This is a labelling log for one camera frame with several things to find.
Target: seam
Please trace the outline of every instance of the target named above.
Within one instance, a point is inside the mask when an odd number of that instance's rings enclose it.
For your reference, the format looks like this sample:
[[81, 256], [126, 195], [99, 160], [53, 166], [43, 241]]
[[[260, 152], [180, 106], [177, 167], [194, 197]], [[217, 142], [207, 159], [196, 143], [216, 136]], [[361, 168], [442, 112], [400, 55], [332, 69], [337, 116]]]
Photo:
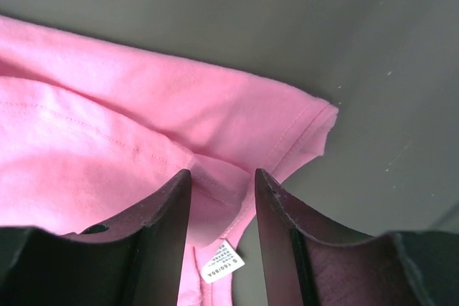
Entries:
[[[22, 115], [33, 115], [32, 113], [27, 112], [27, 111], [25, 111], [25, 110], [6, 110], [6, 109], [0, 109], [0, 113], [19, 113], [19, 114], [22, 114]], [[62, 115], [57, 114], [57, 113], [54, 113], [54, 112], [52, 112], [52, 114], [53, 114], [53, 115], [56, 115], [56, 116], [59, 117], [59, 118], [64, 118], [64, 119], [66, 119], [66, 120], [73, 120], [72, 118], [63, 117]], [[56, 125], [55, 123], [52, 123], [52, 122], [48, 121], [48, 119], [46, 119], [46, 118], [42, 118], [42, 119], [43, 119], [43, 120], [46, 120], [48, 123], [51, 123], [51, 124], [53, 124], [53, 125]], [[73, 121], [73, 122], [76, 122], [76, 123], [81, 124], [81, 125], [87, 125], [86, 123], [81, 123], [80, 121], [77, 121], [77, 120], [76, 120], [76, 121]], [[74, 128], [66, 127], [65, 129], [67, 129], [67, 130], [72, 130], [72, 131], [74, 131], [74, 132], [76, 132], [76, 133], [79, 133], [79, 134], [85, 136], [86, 138], [94, 139], [94, 138], [90, 137], [89, 135], [85, 134], [84, 132], [81, 132], [81, 131], [76, 130], [76, 129], [74, 129]], [[129, 148], [126, 144], [123, 144], [122, 146], [123, 146], [124, 148]], [[133, 149], [133, 150], [134, 150], [135, 152], [142, 153], [142, 151], [140, 151], [139, 149]], [[153, 165], [151, 165], [151, 164], [143, 163], [143, 162], [141, 162], [141, 161], [137, 161], [136, 163], [141, 164], [142, 166], [146, 166], [146, 167], [150, 168], [151, 170], [153, 170], [153, 171], [155, 171], [155, 172], [157, 172], [157, 173], [160, 173], [160, 174], [163, 175], [163, 176], [166, 176], [166, 177], [168, 176], [166, 173], [164, 173], [163, 171], [160, 171], [160, 170], [156, 169], [156, 168], [155, 168]], [[181, 169], [181, 168], [182, 168], [181, 166], [177, 166], [177, 165], [174, 165], [174, 167], [176, 167], [176, 168], [178, 168], [178, 169]], [[227, 191], [227, 189], [223, 188], [222, 186], [218, 186], [218, 185], [212, 183], [211, 181], [208, 181], [208, 180], [205, 179], [205, 178], [195, 178], [195, 179], [196, 179], [196, 180], [205, 181], [205, 182], [207, 182], [207, 183], [209, 183], [209, 184], [211, 184], [211, 185], [214, 185], [214, 186], [216, 186], [216, 187], [218, 187], [218, 188], [220, 188], [220, 189], [223, 189], [223, 190]], [[217, 198], [217, 197], [211, 195], [210, 193], [207, 193], [206, 191], [202, 190], [201, 188], [197, 188], [197, 190], [198, 190], [200, 193], [202, 193], [202, 194], [204, 194], [204, 195], [210, 197], [211, 199], [214, 199], [214, 200], [216, 200], [216, 201], [220, 201], [220, 202], [222, 202], [222, 203], [224, 203], [224, 204], [227, 204], [228, 206], [236, 207], [236, 205], [230, 204], [230, 203], [228, 203], [228, 202], [226, 202], [226, 201], [223, 201], [223, 200], [221, 200], [221, 199], [219, 199], [219, 198]]]
[[[280, 145], [280, 143], [284, 140], [286, 137], [288, 131], [295, 125], [295, 123], [299, 120], [299, 118], [303, 115], [303, 113], [309, 109], [309, 105], [305, 106], [299, 113], [298, 115], [292, 120], [290, 125], [285, 129], [284, 133], [281, 135], [279, 138], [279, 141], [274, 145], [273, 149], [268, 153], [266, 158], [262, 161], [261, 167], [264, 167], [266, 162], [270, 159], [271, 155], [274, 153], [276, 148]], [[255, 174], [252, 174], [252, 177], [250, 177], [250, 180], [248, 182], [248, 186], [252, 184], [252, 181], [255, 179]], [[245, 213], [247, 213], [247, 210], [251, 207], [251, 205], [246, 206], [241, 212], [240, 215], [234, 220], [233, 224], [221, 235], [221, 237], [226, 237], [228, 233], [232, 231], [232, 229], [241, 221], [241, 219], [244, 217]], [[209, 289], [207, 291], [207, 298], [209, 300], [209, 305], [213, 305], [214, 301], [214, 286], [210, 285]]]
[[194, 267], [198, 273], [198, 281], [199, 281], [199, 291], [200, 291], [200, 294], [201, 294], [201, 297], [199, 298], [199, 302], [196, 303], [195, 305], [200, 305], [202, 303], [202, 288], [201, 288], [201, 273], [198, 269], [198, 261], [196, 259], [196, 247], [192, 247], [193, 248], [193, 260], [194, 260]]
[[300, 137], [297, 139], [297, 141], [293, 144], [293, 146], [288, 150], [288, 152], [282, 157], [282, 159], [279, 161], [279, 164], [277, 164], [276, 167], [273, 169], [273, 173], [275, 173], [279, 167], [282, 166], [282, 164], [292, 155], [294, 154], [298, 148], [300, 147], [301, 143], [304, 142], [304, 140], [308, 137], [308, 134], [311, 132], [311, 129], [315, 127], [315, 124], [318, 122], [318, 119], [322, 116], [322, 114], [325, 113], [325, 111], [330, 107], [330, 105], [326, 105], [323, 107], [321, 111], [318, 112], [318, 114], [314, 117], [314, 119], [311, 121], [311, 123], [308, 125], [308, 127], [301, 133]]
[[[4, 101], [0, 101], [0, 105], [8, 105], [8, 106], [22, 106], [22, 107], [35, 107], [35, 108], [39, 108], [39, 109], [43, 109], [43, 110], [46, 110], [48, 113], [56, 116], [57, 118], [62, 118], [64, 120], [68, 120], [70, 122], [73, 122], [73, 123], [77, 123], [83, 127], [86, 127], [86, 128], [89, 128], [91, 129], [92, 131], [96, 132], [98, 135], [102, 136], [103, 138], [109, 140], [110, 142], [112, 143], [115, 143], [117, 145], [120, 145], [122, 147], [124, 147], [125, 149], [128, 149], [128, 150], [131, 150], [133, 152], [137, 152], [137, 153], [140, 153], [140, 154], [143, 154], [145, 156], [148, 156], [150, 158], [155, 158], [159, 161], [162, 161], [164, 163], [170, 163], [172, 164], [175, 168], [182, 168], [181, 166], [179, 165], [176, 165], [175, 163], [171, 163], [170, 161], [164, 159], [164, 158], [161, 158], [161, 157], [158, 157], [158, 156], [155, 156], [155, 155], [152, 155], [152, 154], [149, 154], [149, 153], [146, 153], [142, 150], [139, 150], [138, 148], [132, 148], [130, 147], [129, 145], [123, 143], [122, 141], [119, 141], [119, 140], [116, 140], [115, 138], [112, 138], [110, 137], [109, 135], [106, 135], [104, 133], [101, 133], [97, 128], [91, 126], [91, 125], [88, 125], [87, 123], [83, 122], [83, 121], [80, 121], [80, 120], [76, 120], [74, 118], [71, 118], [71, 117], [68, 117], [68, 116], [65, 116], [65, 115], [62, 115], [62, 114], [59, 114], [57, 112], [55, 112], [54, 110], [51, 110], [47, 107], [44, 107], [42, 105], [37, 105], [37, 104], [28, 104], [28, 103], [23, 103], [23, 102], [4, 102]], [[218, 188], [218, 189], [221, 189], [221, 190], [224, 190], [224, 191], [229, 191], [227, 190], [224, 186], [221, 186], [213, 181], [210, 181], [206, 178], [202, 178], [202, 177], [195, 177], [196, 180], [198, 181], [204, 181], [206, 183], [208, 183], [209, 185], [215, 187], [215, 188]]]

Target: fabric fold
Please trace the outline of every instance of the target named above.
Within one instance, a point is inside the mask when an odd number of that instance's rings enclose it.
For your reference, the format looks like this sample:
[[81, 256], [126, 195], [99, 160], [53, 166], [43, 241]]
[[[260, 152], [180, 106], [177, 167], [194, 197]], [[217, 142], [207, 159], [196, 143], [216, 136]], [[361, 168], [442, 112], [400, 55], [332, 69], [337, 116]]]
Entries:
[[0, 16], [0, 225], [79, 232], [193, 178], [179, 305], [230, 306], [199, 269], [255, 215], [253, 176], [323, 154], [337, 109], [246, 72]]

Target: pink t-shirt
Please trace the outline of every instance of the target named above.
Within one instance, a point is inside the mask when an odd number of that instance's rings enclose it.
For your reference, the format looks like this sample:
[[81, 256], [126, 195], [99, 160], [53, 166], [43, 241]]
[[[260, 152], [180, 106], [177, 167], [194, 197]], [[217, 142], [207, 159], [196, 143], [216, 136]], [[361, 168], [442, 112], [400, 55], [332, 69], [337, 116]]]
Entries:
[[179, 305], [230, 306], [231, 276], [199, 269], [255, 215], [255, 169], [285, 180], [336, 114], [280, 82], [0, 16], [0, 225], [79, 232], [188, 168]]

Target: gray background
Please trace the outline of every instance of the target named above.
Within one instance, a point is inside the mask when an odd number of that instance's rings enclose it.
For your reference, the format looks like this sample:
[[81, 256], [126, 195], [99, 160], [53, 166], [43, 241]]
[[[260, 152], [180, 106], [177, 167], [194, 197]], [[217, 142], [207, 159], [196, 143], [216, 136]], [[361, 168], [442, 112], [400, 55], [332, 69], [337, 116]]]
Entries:
[[[370, 234], [459, 200], [459, 0], [0, 0], [0, 12], [287, 82], [341, 112], [286, 188]], [[438, 226], [457, 229], [457, 222]], [[266, 305], [256, 223], [236, 305]]]

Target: care label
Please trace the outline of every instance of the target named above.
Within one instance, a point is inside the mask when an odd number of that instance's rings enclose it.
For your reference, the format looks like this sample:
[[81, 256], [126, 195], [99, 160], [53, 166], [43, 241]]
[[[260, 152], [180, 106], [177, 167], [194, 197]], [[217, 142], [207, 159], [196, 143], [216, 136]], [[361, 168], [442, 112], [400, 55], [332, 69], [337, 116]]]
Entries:
[[213, 283], [231, 274], [244, 265], [242, 258], [225, 240], [212, 259], [201, 268], [201, 277], [206, 283]]

